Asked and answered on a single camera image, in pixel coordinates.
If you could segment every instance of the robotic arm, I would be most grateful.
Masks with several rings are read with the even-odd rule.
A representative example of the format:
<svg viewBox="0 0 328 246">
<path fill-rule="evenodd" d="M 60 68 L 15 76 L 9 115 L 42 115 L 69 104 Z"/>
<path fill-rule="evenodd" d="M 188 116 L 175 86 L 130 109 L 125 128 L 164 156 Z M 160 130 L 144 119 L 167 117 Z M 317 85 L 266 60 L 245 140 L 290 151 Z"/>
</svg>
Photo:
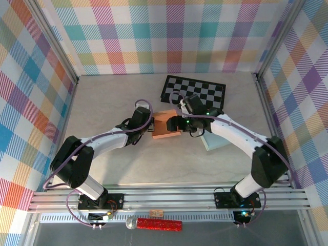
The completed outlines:
<svg viewBox="0 0 328 246">
<path fill-rule="evenodd" d="M 251 173 L 230 190 L 228 200 L 238 207 L 245 205 L 250 199 L 256 198 L 256 192 L 269 188 L 288 170 L 286 164 L 275 153 L 278 152 L 287 159 L 280 138 L 276 136 L 267 138 L 256 134 L 234 122 L 220 109 L 207 109 L 197 95 L 181 100 L 178 107 L 182 110 L 182 116 L 174 116 L 168 120 L 167 129 L 169 131 L 179 129 L 191 133 L 198 129 L 207 130 L 229 140 L 251 158 Z"/>
<path fill-rule="evenodd" d="M 83 193 L 80 196 L 79 209 L 108 210 L 111 208 L 111 204 L 108 203 L 110 200 L 115 201 L 117 209 L 122 209 L 124 194 L 108 194 L 108 190 L 89 175 L 91 162 L 106 151 L 137 144 L 152 123 L 150 117 L 151 111 L 148 108 L 138 107 L 131 118 L 124 120 L 109 132 L 91 138 L 78 139 L 70 136 L 65 140 L 51 162 L 50 170 L 55 172 L 78 147 L 84 145 L 57 173 L 69 187 Z"/>
<path fill-rule="evenodd" d="M 275 154 L 279 153 L 286 158 L 280 138 L 267 138 L 251 132 L 231 120 L 220 109 L 207 109 L 197 95 L 181 100 L 178 106 L 182 110 L 182 116 L 174 116 L 168 120 L 169 131 L 179 129 L 194 133 L 198 129 L 206 130 L 226 138 L 252 159 L 251 173 L 232 187 L 229 193 L 222 194 L 223 199 L 221 196 L 220 203 L 216 202 L 217 208 L 239 208 L 250 201 L 251 203 L 259 201 L 256 199 L 258 198 L 256 192 L 269 188 L 288 170 L 281 157 Z M 109 210 L 111 204 L 108 202 L 111 200 L 115 201 L 117 209 L 122 209 L 124 194 L 109 194 L 106 188 L 94 180 L 89 175 L 91 162 L 106 151 L 137 144 L 151 125 L 150 117 L 149 109 L 138 107 L 131 118 L 124 120 L 107 133 L 82 139 L 70 136 L 65 140 L 52 161 L 50 169 L 52 172 L 57 170 L 79 146 L 84 145 L 76 153 L 75 159 L 71 158 L 57 173 L 57 176 L 67 185 L 83 193 L 80 196 L 79 209 Z"/>
</svg>

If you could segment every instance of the chessboard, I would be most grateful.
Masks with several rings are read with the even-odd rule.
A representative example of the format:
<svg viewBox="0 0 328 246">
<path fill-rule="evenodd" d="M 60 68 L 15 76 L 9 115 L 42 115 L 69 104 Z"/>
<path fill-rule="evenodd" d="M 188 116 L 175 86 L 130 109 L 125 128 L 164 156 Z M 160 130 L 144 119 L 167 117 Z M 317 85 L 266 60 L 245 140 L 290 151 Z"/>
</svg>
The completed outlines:
<svg viewBox="0 0 328 246">
<path fill-rule="evenodd" d="M 169 97 L 172 91 L 179 91 L 187 97 L 196 94 L 208 109 L 212 107 L 223 109 L 226 85 L 168 75 L 160 101 L 170 103 Z M 181 99 L 182 97 L 177 94 L 172 96 L 174 104 L 178 104 Z"/>
</svg>

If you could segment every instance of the red cylinder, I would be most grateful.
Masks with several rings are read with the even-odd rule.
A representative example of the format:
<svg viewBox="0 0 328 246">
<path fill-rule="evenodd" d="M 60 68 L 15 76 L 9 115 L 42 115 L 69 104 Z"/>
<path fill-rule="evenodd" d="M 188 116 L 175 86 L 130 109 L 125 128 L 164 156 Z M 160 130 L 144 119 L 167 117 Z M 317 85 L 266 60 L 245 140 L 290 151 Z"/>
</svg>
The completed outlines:
<svg viewBox="0 0 328 246">
<path fill-rule="evenodd" d="M 139 218 L 137 220 L 137 228 L 180 232 L 180 231 L 182 231 L 182 221 Z"/>
</svg>

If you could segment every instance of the wooden block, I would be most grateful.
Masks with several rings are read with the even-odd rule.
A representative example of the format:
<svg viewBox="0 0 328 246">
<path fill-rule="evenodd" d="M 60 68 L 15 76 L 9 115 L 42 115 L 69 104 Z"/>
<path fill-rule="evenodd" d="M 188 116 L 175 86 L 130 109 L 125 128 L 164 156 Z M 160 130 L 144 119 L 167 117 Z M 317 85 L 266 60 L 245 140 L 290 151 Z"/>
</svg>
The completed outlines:
<svg viewBox="0 0 328 246">
<path fill-rule="evenodd" d="M 166 129 L 166 122 L 169 118 L 177 116 L 174 109 L 156 112 L 154 117 L 154 131 L 152 132 L 153 139 L 159 139 L 164 137 L 173 137 L 181 135 L 181 131 L 170 132 Z"/>
<path fill-rule="evenodd" d="M 151 210 L 149 211 L 149 217 L 164 217 L 164 211 L 163 210 Z"/>
</svg>

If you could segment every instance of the colorful plaid wall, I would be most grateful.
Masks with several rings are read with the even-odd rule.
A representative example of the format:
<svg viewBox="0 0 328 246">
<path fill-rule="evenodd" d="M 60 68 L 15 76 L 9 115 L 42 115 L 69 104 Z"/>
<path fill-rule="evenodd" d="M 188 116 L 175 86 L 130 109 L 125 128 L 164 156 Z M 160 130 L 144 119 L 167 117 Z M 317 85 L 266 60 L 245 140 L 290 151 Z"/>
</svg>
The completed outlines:
<svg viewBox="0 0 328 246">
<path fill-rule="evenodd" d="M 39 2 L 75 68 L 96 75 L 254 71 L 289 1 Z"/>
<path fill-rule="evenodd" d="M 328 0 L 307 0 L 264 78 L 297 186 L 328 245 Z"/>
<path fill-rule="evenodd" d="M 280 17 L 277 26 L 276 26 L 275 30 L 272 32 L 271 37 L 270 37 L 270 39 L 268 41 L 268 44 L 266 45 L 266 48 L 265 48 L 264 52 L 262 53 L 262 56 L 260 58 L 260 61 L 259 61 L 258 65 L 257 65 L 257 67 L 255 69 L 255 73 L 258 73 L 258 71 L 262 67 L 263 62 L 264 62 L 264 60 L 267 57 L 266 55 L 268 54 L 268 52 L 271 49 L 274 41 L 276 40 L 276 37 L 277 37 L 280 29 L 283 26 L 283 22 L 286 19 L 287 15 L 289 14 L 289 12 L 290 12 L 290 10 L 291 10 L 292 5 L 293 5 L 294 2 L 295 2 L 295 0 L 289 0 L 288 1 L 288 4 L 286 5 L 286 7 L 285 7 L 285 9 L 284 9 L 284 11 L 283 11 L 283 13 L 282 13 L 282 15 Z"/>
<path fill-rule="evenodd" d="M 71 101 L 70 81 L 23 0 L 0 1 L 0 245 L 17 245 Z"/>
</svg>

